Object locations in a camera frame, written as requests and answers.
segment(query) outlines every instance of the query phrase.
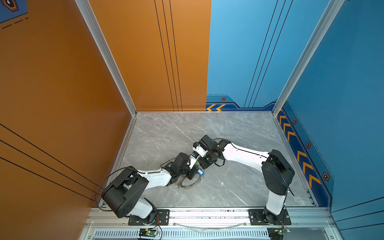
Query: metal bracket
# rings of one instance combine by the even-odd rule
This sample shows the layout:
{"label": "metal bracket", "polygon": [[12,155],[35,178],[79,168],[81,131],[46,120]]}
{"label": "metal bracket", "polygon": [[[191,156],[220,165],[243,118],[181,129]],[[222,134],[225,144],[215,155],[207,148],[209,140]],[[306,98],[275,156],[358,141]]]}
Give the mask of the metal bracket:
{"label": "metal bracket", "polygon": [[[167,226],[169,223],[169,209],[157,209],[156,210],[156,216],[159,217],[159,225],[160,226]],[[142,218],[131,215],[129,217],[129,226],[151,226],[156,225],[157,222],[154,221],[154,223],[147,224]]]}
{"label": "metal bracket", "polygon": [[[251,225],[267,225],[267,220],[263,214],[264,209],[249,209],[248,215],[249,220],[251,221]],[[284,225],[291,225],[291,219],[288,215],[288,211],[283,209],[281,210],[278,218],[281,219]]]}

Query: dark blue wall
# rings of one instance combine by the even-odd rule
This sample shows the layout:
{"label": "dark blue wall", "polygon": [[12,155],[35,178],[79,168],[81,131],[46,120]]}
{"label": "dark blue wall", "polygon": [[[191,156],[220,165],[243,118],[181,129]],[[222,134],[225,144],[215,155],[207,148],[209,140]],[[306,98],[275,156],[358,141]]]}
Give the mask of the dark blue wall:
{"label": "dark blue wall", "polygon": [[383,24],[384,1],[346,0],[288,98],[334,180],[346,240],[384,229]]}
{"label": "dark blue wall", "polygon": [[241,108],[275,101],[328,2],[212,0],[207,94],[228,95]]}

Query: marble surface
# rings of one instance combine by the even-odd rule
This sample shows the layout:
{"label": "marble surface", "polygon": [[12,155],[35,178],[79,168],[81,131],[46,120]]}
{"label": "marble surface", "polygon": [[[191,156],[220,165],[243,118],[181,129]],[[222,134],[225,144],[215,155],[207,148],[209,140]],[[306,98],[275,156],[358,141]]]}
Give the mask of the marble surface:
{"label": "marble surface", "polygon": [[[159,165],[180,152],[191,154],[192,145],[205,134],[225,138],[257,151],[279,150],[295,169],[287,206],[312,206],[309,194],[292,164],[270,112],[241,113],[139,113],[121,167],[159,169]],[[188,179],[184,185],[192,183]],[[261,172],[226,161],[211,165],[196,187],[185,190],[176,185],[145,190],[143,197],[157,207],[265,206],[268,188]]]}

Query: yellow chevron arrow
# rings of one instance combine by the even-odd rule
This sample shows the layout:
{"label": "yellow chevron arrow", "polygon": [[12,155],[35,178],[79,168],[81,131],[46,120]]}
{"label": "yellow chevron arrow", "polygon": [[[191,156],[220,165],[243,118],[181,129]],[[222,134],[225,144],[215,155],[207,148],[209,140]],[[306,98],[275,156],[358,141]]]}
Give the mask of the yellow chevron arrow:
{"label": "yellow chevron arrow", "polygon": [[309,164],[306,163],[306,162],[303,162],[303,173],[304,173],[304,175],[305,175],[305,167],[309,167],[310,169],[313,170],[313,167],[312,167],[311,165],[309,165]]}
{"label": "yellow chevron arrow", "polygon": [[307,155],[303,152],[300,152],[300,151],[297,151],[297,161],[300,162],[300,155],[301,156],[304,156],[304,157],[307,157]]}
{"label": "yellow chevron arrow", "polygon": [[280,125],[281,125],[281,119],[282,119],[282,118],[287,118],[287,117],[286,117],[286,116],[283,116],[283,115],[280,116]]}
{"label": "yellow chevron arrow", "polygon": [[287,138],[288,138],[288,142],[289,142],[289,136],[291,136],[291,135],[296,136],[296,134],[295,134],[294,132],[290,132],[290,131],[288,131],[288,136],[287,136]]}
{"label": "yellow chevron arrow", "polygon": [[208,111],[212,111],[211,107],[215,106],[216,104],[212,104],[209,108],[207,108]]}
{"label": "yellow chevron arrow", "polygon": [[319,179],[315,178],[314,176],[312,176],[312,175],[310,174],[310,187],[311,187],[311,188],[312,188],[312,180],[315,180],[316,182],[318,182],[319,184],[321,184],[321,182],[320,182]]}
{"label": "yellow chevron arrow", "polygon": [[284,123],[283,126],[284,126],[283,131],[285,133],[285,127],[290,127],[291,125],[289,125],[288,123]]}
{"label": "yellow chevron arrow", "polygon": [[216,108],[217,111],[221,111],[220,108],[224,107],[225,104],[221,105],[220,107]]}

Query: metal corner post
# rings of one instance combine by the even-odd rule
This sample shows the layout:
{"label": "metal corner post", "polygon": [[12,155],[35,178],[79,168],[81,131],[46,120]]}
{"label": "metal corner post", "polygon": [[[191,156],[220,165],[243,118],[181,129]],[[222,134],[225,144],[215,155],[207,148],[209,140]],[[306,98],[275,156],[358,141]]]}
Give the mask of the metal corner post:
{"label": "metal corner post", "polygon": [[75,0],[132,117],[137,110],[88,0]]}
{"label": "metal corner post", "polygon": [[336,17],[343,3],[344,0],[329,1],[327,8],[325,9],[318,24],[316,25],[316,28],[313,31],[307,45],[305,46],[299,61],[293,69],[291,76],[288,78],[287,83],[285,84],[279,98],[277,99],[275,106],[272,109],[272,114],[274,116],[277,116],[280,109],[283,107],[285,101],[288,99],[288,96],[291,94],[293,88],[295,87],[308,62],[312,58],[313,53],[316,51],[317,47],[319,46],[321,40],[323,39],[325,33],[327,32],[328,28],[330,27],[333,19]]}

